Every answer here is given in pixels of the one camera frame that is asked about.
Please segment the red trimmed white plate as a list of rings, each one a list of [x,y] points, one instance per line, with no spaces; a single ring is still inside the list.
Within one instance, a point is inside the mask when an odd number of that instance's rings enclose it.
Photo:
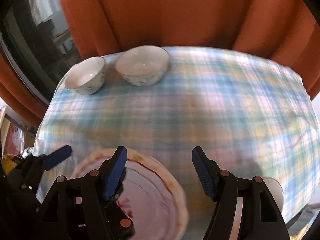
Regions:
[[[158,160],[127,149],[117,205],[131,218],[133,239],[182,239],[189,222],[185,192]]]

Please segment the white bowl blue floral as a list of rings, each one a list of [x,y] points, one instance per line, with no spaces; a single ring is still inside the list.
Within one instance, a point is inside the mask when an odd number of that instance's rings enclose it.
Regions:
[[[116,71],[134,86],[157,83],[170,66],[170,54],[157,46],[139,46],[122,53],[116,60]]]
[[[65,88],[79,95],[97,92],[105,82],[105,59],[91,57],[75,64],[67,73]]]
[[[274,178],[270,177],[263,177],[263,180],[272,194],[280,212],[282,212],[284,206],[284,191],[280,183]]]

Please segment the cardboard boxes clutter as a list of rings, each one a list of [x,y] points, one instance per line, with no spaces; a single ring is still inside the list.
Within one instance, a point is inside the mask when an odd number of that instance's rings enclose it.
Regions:
[[[33,153],[35,142],[32,127],[17,122],[10,113],[9,106],[1,106],[1,165],[6,175]]]

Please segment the plaid blue tablecloth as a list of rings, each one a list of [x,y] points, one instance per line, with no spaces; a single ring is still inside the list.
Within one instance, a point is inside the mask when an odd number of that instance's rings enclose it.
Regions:
[[[200,239],[213,203],[205,196],[191,152],[237,177],[271,177],[284,193],[288,222],[319,185],[319,122],[298,74],[276,62],[230,50],[169,47],[168,72],[155,84],[134,86],[105,56],[105,83],[78,95],[60,81],[37,131],[34,153],[63,145],[73,155],[46,172],[37,196],[54,179],[70,177],[83,159],[120,145],[162,163],[183,187],[190,215],[184,239]]]

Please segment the dark glass window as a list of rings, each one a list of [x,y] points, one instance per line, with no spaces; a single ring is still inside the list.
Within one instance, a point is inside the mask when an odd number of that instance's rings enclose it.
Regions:
[[[60,0],[14,0],[1,24],[11,66],[28,90],[49,104],[61,79],[81,61]]]

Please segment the orange curtain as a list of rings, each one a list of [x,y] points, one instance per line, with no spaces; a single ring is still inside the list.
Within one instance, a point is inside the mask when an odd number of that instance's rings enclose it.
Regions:
[[[319,93],[319,0],[60,0],[82,58],[133,47],[242,51],[291,67]]]

